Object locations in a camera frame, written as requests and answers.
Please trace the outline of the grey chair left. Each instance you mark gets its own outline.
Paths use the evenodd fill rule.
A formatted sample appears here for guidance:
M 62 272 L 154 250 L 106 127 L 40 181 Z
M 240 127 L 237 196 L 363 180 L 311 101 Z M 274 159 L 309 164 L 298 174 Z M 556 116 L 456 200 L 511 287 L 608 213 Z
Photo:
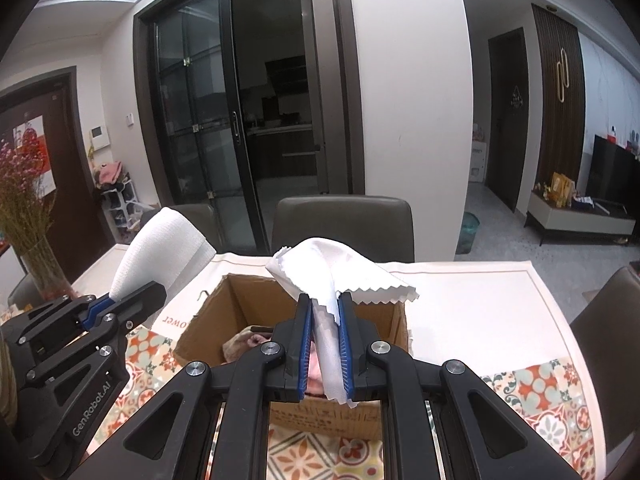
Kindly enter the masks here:
M 216 255 L 224 248 L 224 237 L 214 208 L 206 204 L 145 211 L 134 242 L 170 256 L 190 254 L 201 248 Z

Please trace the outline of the white shelf rack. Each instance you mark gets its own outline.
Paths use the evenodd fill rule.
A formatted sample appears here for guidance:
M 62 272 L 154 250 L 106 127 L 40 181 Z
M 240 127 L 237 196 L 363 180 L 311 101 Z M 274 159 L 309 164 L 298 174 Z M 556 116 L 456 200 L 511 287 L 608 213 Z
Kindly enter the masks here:
M 121 162 L 107 162 L 93 171 L 107 222 L 117 243 L 129 244 L 152 207 L 139 200 L 134 181 Z

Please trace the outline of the dark wooden entrance door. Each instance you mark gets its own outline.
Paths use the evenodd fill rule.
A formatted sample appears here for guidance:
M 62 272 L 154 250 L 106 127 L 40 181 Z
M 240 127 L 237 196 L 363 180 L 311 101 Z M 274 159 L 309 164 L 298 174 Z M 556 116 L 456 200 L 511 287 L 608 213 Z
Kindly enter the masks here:
M 114 245 L 82 138 L 73 67 L 1 92 L 1 139 L 39 136 L 41 193 L 50 205 L 47 240 L 66 278 L 75 281 Z

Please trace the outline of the colourful patterned table runner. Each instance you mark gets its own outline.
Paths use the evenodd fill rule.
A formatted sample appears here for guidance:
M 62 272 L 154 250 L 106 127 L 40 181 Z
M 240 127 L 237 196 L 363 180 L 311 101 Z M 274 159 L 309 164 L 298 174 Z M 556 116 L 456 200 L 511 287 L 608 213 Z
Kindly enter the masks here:
M 180 370 L 171 339 L 140 326 L 128 335 L 129 382 L 89 444 L 93 453 Z M 597 477 L 582 382 L 569 358 L 486 376 L 484 382 L 584 479 Z M 382 479 L 382 443 L 269 428 L 269 479 Z

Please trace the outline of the teal waste bin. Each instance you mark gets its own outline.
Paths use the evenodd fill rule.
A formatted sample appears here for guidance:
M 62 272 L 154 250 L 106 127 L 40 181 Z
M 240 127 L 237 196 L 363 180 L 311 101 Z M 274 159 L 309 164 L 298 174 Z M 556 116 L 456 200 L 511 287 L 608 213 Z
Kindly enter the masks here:
M 466 255 L 471 252 L 479 227 L 480 219 L 472 212 L 465 211 L 456 248 L 457 255 Z

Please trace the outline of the low tv cabinet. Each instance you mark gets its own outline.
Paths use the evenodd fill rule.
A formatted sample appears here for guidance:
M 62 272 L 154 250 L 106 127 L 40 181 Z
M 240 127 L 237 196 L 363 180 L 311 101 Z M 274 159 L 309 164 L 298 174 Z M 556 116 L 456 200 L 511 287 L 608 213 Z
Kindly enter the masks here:
M 594 211 L 558 208 L 544 200 L 537 192 L 529 196 L 524 228 L 539 234 L 544 243 L 612 244 L 621 240 L 626 245 L 632 237 L 636 220 L 628 216 L 606 214 L 601 208 Z

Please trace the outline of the white zigzag-edged cloth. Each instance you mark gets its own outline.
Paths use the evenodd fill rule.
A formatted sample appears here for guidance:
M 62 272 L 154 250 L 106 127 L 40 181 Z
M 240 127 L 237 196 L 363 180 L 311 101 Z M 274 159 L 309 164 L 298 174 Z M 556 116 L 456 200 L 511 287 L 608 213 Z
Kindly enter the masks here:
M 348 292 L 355 304 L 403 304 L 419 297 L 416 288 L 355 249 L 322 237 L 282 247 L 271 257 L 267 269 L 292 298 L 301 294 L 310 298 L 324 395 L 354 408 L 357 403 L 345 389 L 340 356 L 338 297 Z

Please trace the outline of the glass vase with dried flowers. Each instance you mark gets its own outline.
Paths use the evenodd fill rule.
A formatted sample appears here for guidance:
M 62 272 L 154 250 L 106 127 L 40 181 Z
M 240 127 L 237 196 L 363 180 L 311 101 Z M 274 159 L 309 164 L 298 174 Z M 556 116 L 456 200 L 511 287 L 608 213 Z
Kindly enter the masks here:
M 40 195 L 44 166 L 34 136 L 16 148 L 1 142 L 1 231 L 26 266 L 41 297 L 74 298 L 75 292 L 47 239 L 54 200 Z

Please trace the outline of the white intercom panel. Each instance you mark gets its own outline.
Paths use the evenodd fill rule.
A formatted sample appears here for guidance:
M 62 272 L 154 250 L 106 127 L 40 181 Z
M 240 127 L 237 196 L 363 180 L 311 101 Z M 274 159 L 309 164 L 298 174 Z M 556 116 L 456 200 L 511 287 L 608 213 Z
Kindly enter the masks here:
M 95 151 L 103 150 L 111 145 L 110 136 L 104 125 L 90 129 L 91 145 Z

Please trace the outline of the pink fluffy folded towel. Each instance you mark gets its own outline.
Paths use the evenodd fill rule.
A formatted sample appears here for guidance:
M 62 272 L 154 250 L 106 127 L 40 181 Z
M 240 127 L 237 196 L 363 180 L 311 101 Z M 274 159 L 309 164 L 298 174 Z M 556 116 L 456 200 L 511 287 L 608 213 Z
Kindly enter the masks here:
M 317 348 L 314 342 L 310 344 L 306 393 L 309 394 L 310 396 L 324 395 L 322 375 L 320 370 L 320 362 L 319 362 Z

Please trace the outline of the pink fleece cloth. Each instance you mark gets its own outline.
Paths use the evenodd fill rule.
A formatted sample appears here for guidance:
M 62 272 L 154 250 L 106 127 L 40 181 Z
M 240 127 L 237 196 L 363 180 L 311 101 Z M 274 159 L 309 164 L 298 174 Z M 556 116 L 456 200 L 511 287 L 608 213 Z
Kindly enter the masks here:
M 221 349 L 224 362 L 232 363 L 237 361 L 244 353 L 250 351 L 250 349 L 259 347 L 261 344 L 270 341 L 272 333 L 273 328 L 271 326 L 246 326 L 222 345 Z

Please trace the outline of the grey chair right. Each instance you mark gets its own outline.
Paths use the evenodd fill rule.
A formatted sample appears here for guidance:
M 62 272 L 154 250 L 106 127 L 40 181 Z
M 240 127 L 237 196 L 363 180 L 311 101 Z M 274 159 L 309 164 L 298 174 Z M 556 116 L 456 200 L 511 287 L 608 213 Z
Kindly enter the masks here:
M 639 275 L 618 269 L 570 328 L 596 392 L 605 451 L 626 445 L 609 479 L 639 477 Z

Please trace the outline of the brown cardboard box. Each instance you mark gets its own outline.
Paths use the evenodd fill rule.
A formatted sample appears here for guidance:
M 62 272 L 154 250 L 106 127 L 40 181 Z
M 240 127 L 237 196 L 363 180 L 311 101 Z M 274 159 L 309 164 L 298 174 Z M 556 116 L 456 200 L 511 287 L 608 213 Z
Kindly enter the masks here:
M 210 366 L 226 362 L 222 345 L 249 325 L 273 326 L 292 318 L 296 302 L 272 278 L 228 274 L 207 297 L 178 339 L 179 363 L 203 361 Z M 408 328 L 403 304 L 357 304 L 356 315 L 373 322 L 382 339 L 406 350 Z M 330 437 L 380 440 L 381 409 L 378 401 L 356 408 L 318 396 L 298 403 L 273 403 L 270 422 L 278 426 Z

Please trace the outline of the glass sliding door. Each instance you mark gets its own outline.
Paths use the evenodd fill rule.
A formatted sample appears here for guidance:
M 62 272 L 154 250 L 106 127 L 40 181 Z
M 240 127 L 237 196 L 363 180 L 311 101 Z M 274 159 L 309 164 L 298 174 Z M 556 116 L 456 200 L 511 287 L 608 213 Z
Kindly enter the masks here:
M 222 252 L 269 254 L 284 198 L 364 192 L 352 0 L 157 0 L 132 38 L 158 196 Z

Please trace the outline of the black television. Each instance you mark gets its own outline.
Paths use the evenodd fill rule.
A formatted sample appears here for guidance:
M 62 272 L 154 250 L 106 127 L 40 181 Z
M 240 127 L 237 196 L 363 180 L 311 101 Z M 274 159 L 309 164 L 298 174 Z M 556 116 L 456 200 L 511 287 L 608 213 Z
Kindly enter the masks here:
M 594 137 L 586 194 L 625 207 L 639 219 L 639 161 L 630 151 L 602 138 Z

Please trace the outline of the grey chair behind table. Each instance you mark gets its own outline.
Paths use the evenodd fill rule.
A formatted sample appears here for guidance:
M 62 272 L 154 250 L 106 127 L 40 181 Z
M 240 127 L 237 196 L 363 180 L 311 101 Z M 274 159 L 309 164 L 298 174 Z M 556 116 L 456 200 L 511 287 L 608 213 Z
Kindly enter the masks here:
M 414 263 L 413 218 L 400 198 L 367 195 L 287 197 L 277 203 L 271 249 L 311 237 L 343 243 L 377 263 Z

